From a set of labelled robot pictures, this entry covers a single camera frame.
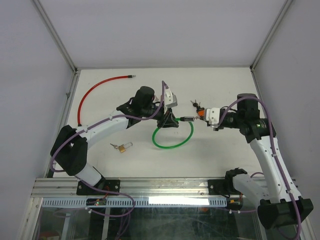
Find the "left aluminium frame post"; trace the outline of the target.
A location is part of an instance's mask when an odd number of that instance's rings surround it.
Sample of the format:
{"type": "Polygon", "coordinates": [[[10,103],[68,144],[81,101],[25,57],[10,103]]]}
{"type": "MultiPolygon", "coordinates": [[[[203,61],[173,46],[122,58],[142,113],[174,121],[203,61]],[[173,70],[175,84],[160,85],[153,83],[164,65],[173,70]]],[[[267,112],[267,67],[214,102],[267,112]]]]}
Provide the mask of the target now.
{"type": "Polygon", "coordinates": [[[50,20],[49,15],[47,14],[47,11],[45,10],[43,4],[40,0],[31,0],[32,5],[34,6],[35,10],[39,14],[39,17],[41,18],[43,24],[45,25],[49,35],[51,36],[53,42],[57,46],[60,54],[62,55],[63,59],[71,69],[73,73],[76,73],[78,68],[75,65],[74,61],[72,60],[70,54],[68,53],[63,41],[61,40],[58,32],[56,31],[52,21],[50,20]]]}

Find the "black head key bunch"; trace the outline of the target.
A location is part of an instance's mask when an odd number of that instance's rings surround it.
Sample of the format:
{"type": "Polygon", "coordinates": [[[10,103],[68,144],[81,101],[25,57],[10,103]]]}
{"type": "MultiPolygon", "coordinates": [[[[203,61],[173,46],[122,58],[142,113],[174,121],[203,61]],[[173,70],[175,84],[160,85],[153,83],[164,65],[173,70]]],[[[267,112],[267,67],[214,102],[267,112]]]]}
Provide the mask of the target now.
{"type": "Polygon", "coordinates": [[[200,104],[199,103],[197,103],[197,100],[195,99],[194,101],[190,101],[191,103],[192,103],[192,106],[194,107],[194,108],[196,108],[196,110],[197,111],[200,111],[201,109],[202,109],[202,107],[200,106],[200,104]]]}

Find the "right black mount plate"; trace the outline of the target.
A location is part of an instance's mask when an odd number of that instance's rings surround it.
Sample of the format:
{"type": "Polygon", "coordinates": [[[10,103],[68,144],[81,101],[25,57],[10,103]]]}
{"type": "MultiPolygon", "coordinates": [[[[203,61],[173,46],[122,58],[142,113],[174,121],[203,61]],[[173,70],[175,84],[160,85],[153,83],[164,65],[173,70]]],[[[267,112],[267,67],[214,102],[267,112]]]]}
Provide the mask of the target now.
{"type": "Polygon", "coordinates": [[[208,194],[213,195],[226,195],[228,192],[224,187],[223,179],[209,179],[207,181],[208,194]]]}

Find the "aluminium frame post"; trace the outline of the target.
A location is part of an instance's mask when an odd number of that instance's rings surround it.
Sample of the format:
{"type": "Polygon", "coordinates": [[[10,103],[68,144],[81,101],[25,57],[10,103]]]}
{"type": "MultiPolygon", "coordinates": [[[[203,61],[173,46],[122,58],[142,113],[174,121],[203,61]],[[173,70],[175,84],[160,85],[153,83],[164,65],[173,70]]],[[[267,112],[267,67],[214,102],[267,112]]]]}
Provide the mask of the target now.
{"type": "Polygon", "coordinates": [[[273,21],[266,37],[263,40],[263,43],[261,45],[261,47],[259,48],[254,60],[252,61],[251,65],[250,65],[250,70],[254,71],[255,68],[257,67],[261,57],[263,56],[264,52],[266,51],[269,43],[271,42],[274,34],[276,33],[278,27],[280,26],[280,24],[282,23],[283,19],[285,18],[289,8],[291,7],[291,5],[293,4],[293,0],[285,0],[283,5],[281,6],[275,20],[273,21]]]}
{"type": "Polygon", "coordinates": [[[63,59],[71,69],[73,73],[76,73],[78,68],[75,65],[74,61],[72,60],[70,54],[68,53],[63,41],[61,40],[58,32],[56,31],[52,21],[50,20],[49,15],[47,14],[47,11],[45,10],[43,4],[40,0],[31,0],[32,5],[34,6],[35,10],[39,14],[39,17],[41,18],[43,24],[45,25],[49,35],[51,36],[53,42],[57,46],[60,54],[62,55],[63,59]]]}

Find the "right aluminium frame post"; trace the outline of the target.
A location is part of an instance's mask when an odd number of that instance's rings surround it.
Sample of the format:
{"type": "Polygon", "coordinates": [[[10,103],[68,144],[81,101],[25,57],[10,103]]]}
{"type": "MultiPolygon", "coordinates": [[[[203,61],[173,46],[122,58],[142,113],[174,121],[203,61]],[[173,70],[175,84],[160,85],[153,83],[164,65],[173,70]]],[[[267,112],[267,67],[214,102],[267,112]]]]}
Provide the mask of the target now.
{"type": "Polygon", "coordinates": [[[281,6],[275,20],[273,21],[266,37],[263,40],[263,43],[261,45],[261,47],[259,48],[254,60],[252,61],[251,65],[250,65],[250,70],[254,71],[255,68],[257,67],[261,57],[263,56],[264,52],[266,51],[269,43],[271,42],[274,34],[276,33],[278,27],[280,26],[280,24],[282,23],[283,19],[285,18],[289,8],[291,7],[291,5],[293,4],[293,0],[285,0],[283,5],[281,6]]]}

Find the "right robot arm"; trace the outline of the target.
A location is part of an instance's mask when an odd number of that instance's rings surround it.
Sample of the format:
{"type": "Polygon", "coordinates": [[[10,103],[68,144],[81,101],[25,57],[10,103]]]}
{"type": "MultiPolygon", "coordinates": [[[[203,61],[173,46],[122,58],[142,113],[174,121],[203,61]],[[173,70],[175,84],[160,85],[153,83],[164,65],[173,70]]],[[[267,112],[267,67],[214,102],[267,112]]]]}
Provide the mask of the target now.
{"type": "Polygon", "coordinates": [[[239,130],[256,155],[267,185],[264,190],[244,169],[235,168],[225,173],[219,190],[228,194],[242,193],[255,206],[267,230],[290,225],[300,230],[314,206],[311,199],[302,197],[287,170],[263,101],[255,94],[241,93],[226,109],[205,109],[203,119],[215,130],[239,130]]]}

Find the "green cable lock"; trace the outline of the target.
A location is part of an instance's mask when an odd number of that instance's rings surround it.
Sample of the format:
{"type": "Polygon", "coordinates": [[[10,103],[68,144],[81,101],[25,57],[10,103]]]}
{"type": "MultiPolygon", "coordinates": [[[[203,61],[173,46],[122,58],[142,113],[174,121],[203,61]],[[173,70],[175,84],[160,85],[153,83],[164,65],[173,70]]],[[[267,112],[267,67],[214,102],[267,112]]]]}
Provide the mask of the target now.
{"type": "Polygon", "coordinates": [[[173,134],[166,136],[162,134],[165,131],[165,128],[156,127],[151,135],[151,141],[154,146],[162,150],[172,150],[179,147],[182,147],[186,143],[188,143],[194,135],[195,127],[194,121],[195,118],[191,116],[182,116],[176,117],[178,123],[188,123],[189,125],[189,134],[185,138],[178,137],[174,139],[175,136],[173,134]]]}

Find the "orange black padlock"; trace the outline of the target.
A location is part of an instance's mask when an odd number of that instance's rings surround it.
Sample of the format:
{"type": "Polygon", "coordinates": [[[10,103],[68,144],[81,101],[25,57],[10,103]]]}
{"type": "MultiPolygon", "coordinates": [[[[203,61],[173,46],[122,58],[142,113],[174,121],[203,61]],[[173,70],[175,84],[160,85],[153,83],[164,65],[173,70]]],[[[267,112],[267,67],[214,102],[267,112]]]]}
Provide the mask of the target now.
{"type": "Polygon", "coordinates": [[[203,117],[205,114],[205,109],[204,108],[200,108],[197,110],[197,114],[199,117],[203,117]]]}

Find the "black mount plate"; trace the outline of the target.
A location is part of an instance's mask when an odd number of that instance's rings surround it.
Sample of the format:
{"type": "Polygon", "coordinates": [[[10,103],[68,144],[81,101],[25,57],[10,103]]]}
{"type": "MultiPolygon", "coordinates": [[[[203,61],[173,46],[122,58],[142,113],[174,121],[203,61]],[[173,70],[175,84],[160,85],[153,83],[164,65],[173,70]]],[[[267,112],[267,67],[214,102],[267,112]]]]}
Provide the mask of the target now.
{"type": "Polygon", "coordinates": [[[208,194],[213,195],[226,195],[228,192],[224,187],[223,179],[209,179],[207,181],[208,194]]]}
{"type": "Polygon", "coordinates": [[[119,179],[102,178],[96,185],[91,186],[80,180],[77,184],[77,196],[116,196],[120,191],[119,179]]]}

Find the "small brass padlock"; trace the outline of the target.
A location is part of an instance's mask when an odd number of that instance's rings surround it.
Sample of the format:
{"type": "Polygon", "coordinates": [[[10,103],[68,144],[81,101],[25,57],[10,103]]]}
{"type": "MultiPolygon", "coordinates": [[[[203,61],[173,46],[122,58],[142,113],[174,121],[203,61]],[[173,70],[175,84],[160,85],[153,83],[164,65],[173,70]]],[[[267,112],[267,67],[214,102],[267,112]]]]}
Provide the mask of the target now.
{"type": "Polygon", "coordinates": [[[132,147],[133,143],[132,142],[128,142],[125,144],[122,144],[120,146],[118,146],[118,150],[120,153],[124,153],[128,148],[132,147]]]}

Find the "small padlock keys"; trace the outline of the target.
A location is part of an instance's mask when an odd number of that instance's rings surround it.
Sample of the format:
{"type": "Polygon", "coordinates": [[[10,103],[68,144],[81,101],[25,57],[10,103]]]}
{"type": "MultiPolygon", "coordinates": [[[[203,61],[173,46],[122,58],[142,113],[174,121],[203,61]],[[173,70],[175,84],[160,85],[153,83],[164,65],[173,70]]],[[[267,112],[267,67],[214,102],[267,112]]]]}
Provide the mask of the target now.
{"type": "Polygon", "coordinates": [[[114,149],[118,149],[118,148],[119,148],[119,146],[116,145],[116,144],[112,144],[112,143],[111,143],[110,145],[113,146],[114,149]]]}

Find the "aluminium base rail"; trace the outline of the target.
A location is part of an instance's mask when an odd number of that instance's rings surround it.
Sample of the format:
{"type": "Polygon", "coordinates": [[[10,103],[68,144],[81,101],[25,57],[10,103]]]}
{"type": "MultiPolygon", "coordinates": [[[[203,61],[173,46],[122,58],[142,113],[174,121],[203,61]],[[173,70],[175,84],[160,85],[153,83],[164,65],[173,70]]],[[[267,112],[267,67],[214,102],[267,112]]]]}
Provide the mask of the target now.
{"type": "MultiPolygon", "coordinates": [[[[146,178],[122,177],[107,178],[120,180],[119,193],[133,198],[150,196],[181,196],[181,197],[232,197],[238,198],[239,192],[227,192],[226,195],[209,195],[208,180],[223,179],[222,177],[185,177],[185,178],[146,178]]],[[[77,195],[78,180],[74,177],[37,178],[31,196],[33,198],[67,198],[77,195]]]]}

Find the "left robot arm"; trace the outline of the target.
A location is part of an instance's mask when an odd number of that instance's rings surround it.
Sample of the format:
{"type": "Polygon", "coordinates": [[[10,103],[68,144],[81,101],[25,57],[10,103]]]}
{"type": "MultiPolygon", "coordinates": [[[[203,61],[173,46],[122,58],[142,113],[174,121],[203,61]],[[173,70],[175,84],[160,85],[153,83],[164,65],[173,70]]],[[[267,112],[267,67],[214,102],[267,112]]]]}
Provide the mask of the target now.
{"type": "Polygon", "coordinates": [[[93,194],[106,191],[106,179],[87,161],[89,148],[141,121],[156,120],[158,128],[177,128],[179,123],[172,111],[178,105],[176,95],[164,83],[159,103],[155,102],[155,97],[152,88],[142,86],[134,97],[118,106],[107,118],[77,128],[64,126],[50,151],[50,161],[57,162],[61,171],[87,184],[87,188],[93,194]]]}

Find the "left black mount plate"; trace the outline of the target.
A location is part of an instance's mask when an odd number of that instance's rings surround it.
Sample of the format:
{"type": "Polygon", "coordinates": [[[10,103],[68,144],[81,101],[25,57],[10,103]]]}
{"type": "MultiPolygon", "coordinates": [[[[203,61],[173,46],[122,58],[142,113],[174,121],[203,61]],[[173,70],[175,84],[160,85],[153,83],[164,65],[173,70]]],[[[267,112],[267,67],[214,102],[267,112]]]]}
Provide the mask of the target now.
{"type": "Polygon", "coordinates": [[[116,196],[120,191],[119,179],[102,178],[96,185],[91,186],[80,180],[77,184],[77,196],[116,196]]]}

